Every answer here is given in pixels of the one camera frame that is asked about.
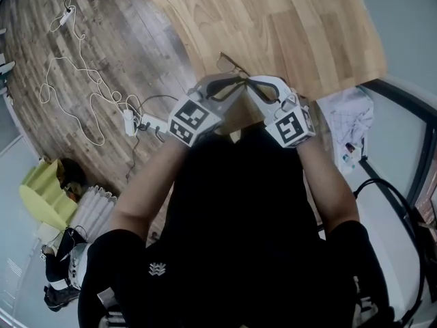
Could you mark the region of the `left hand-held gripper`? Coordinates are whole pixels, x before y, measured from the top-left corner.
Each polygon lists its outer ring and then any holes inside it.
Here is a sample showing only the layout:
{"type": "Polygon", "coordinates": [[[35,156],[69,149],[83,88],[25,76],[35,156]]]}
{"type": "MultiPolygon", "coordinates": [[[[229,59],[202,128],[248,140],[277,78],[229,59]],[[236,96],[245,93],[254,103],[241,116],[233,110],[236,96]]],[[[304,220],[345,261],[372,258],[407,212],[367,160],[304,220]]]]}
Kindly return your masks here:
{"type": "Polygon", "coordinates": [[[212,133],[245,89],[244,79],[235,74],[211,74],[183,95],[169,116],[167,132],[188,147],[212,133]],[[207,98],[206,94],[218,94],[207,98]]]}

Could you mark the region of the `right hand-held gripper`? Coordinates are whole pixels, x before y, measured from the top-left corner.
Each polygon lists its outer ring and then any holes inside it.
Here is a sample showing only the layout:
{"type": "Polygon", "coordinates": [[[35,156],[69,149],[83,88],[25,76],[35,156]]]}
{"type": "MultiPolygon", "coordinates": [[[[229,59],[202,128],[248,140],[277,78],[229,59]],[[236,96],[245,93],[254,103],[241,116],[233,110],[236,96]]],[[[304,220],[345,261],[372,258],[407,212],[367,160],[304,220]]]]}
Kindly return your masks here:
{"type": "Polygon", "coordinates": [[[265,118],[274,113],[266,125],[267,133],[282,147],[296,148],[315,137],[315,128],[308,106],[302,106],[298,95],[280,77],[257,75],[246,82],[246,90],[265,118]],[[286,97],[277,108],[277,97],[286,97]]]}

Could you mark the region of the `black thin-framed eyeglasses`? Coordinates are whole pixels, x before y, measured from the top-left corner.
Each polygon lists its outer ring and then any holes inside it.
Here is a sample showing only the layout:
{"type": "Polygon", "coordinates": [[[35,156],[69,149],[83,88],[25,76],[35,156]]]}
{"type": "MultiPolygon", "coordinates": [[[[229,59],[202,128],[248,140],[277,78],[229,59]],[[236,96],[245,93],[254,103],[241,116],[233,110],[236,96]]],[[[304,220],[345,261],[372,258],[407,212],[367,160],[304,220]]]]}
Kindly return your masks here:
{"type": "Polygon", "coordinates": [[[219,53],[216,66],[221,72],[224,73],[236,75],[243,79],[250,77],[250,74],[242,66],[238,65],[230,56],[223,52],[219,53]]]}

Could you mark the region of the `person's right forearm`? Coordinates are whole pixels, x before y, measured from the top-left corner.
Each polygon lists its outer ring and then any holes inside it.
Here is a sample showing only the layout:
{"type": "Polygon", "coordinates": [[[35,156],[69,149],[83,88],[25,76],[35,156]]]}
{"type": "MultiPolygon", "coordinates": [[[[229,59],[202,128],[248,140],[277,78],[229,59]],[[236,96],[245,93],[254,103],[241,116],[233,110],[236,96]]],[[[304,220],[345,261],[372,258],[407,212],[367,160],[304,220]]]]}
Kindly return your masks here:
{"type": "Polygon", "coordinates": [[[325,233],[347,221],[359,222],[355,196],[321,141],[314,137],[296,150],[325,233]]]}

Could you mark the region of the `person's left forearm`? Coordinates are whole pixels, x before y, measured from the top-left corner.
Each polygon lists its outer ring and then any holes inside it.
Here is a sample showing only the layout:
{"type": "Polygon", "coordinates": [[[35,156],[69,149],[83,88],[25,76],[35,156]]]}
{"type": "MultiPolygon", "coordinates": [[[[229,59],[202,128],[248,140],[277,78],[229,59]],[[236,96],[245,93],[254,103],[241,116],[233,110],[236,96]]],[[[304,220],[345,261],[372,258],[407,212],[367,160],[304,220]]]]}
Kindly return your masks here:
{"type": "Polygon", "coordinates": [[[168,138],[118,197],[110,229],[127,230],[146,240],[187,154],[188,146],[168,138]]]}

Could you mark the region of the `wide white power strip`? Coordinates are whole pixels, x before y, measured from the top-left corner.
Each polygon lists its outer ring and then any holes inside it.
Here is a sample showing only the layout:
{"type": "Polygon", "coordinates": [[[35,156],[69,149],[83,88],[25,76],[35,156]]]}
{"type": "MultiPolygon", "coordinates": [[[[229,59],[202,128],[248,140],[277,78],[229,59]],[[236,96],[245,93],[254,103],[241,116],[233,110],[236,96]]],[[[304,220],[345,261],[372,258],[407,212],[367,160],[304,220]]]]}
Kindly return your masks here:
{"type": "Polygon", "coordinates": [[[166,133],[168,129],[168,123],[166,121],[146,113],[142,115],[141,123],[147,128],[161,133],[166,133]]]}

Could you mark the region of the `white crumpled cloth pile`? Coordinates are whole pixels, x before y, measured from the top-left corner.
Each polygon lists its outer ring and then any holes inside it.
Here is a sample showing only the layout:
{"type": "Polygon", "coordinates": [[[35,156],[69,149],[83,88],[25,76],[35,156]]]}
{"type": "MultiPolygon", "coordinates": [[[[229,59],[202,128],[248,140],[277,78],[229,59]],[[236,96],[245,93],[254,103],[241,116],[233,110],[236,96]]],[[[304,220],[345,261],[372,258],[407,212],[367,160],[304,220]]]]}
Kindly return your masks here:
{"type": "Polygon", "coordinates": [[[373,123],[373,100],[359,87],[317,101],[333,141],[335,165],[345,176],[367,155],[368,131],[373,123]]]}

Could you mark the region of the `long white power adapter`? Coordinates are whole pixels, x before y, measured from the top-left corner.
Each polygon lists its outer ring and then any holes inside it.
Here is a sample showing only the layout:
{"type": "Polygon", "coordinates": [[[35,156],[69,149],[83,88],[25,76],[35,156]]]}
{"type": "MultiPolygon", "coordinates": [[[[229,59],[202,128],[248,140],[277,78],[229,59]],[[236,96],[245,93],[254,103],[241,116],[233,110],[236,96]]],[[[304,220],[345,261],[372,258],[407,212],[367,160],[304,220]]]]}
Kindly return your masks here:
{"type": "Polygon", "coordinates": [[[130,109],[123,110],[124,127],[127,136],[135,136],[135,117],[130,109]]]}

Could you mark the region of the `person's black shirt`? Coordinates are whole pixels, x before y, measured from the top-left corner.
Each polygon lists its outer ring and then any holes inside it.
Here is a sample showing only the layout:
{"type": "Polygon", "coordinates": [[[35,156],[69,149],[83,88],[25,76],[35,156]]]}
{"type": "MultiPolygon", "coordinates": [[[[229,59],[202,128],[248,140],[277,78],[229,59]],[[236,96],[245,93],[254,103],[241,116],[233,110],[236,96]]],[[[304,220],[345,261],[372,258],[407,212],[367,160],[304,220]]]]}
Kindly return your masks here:
{"type": "Polygon", "coordinates": [[[80,328],[111,290],[125,328],[389,328],[394,311],[365,226],[326,234],[295,149],[260,126],[188,147],[147,239],[99,236],[80,328]]]}

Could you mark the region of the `small white power strip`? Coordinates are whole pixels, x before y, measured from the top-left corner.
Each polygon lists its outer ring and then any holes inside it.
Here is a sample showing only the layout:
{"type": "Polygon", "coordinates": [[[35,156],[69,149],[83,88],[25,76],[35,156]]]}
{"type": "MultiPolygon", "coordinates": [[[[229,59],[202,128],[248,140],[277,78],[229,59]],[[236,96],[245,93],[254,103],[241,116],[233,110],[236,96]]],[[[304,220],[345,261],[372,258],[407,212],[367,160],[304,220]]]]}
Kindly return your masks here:
{"type": "Polygon", "coordinates": [[[75,7],[74,6],[70,6],[67,9],[64,10],[62,17],[59,20],[59,25],[63,26],[66,24],[66,22],[68,21],[68,19],[75,13],[75,7]]]}

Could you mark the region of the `yellow-green stool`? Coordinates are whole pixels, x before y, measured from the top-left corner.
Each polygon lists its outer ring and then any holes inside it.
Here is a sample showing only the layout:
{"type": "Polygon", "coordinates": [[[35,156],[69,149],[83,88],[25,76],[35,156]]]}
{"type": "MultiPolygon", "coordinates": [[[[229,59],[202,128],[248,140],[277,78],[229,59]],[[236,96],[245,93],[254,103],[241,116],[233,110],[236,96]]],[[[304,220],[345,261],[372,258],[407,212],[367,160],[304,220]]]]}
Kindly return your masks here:
{"type": "Polygon", "coordinates": [[[32,167],[19,186],[20,197],[30,215],[37,221],[64,230],[78,204],[61,188],[57,178],[59,159],[41,160],[32,167]]]}

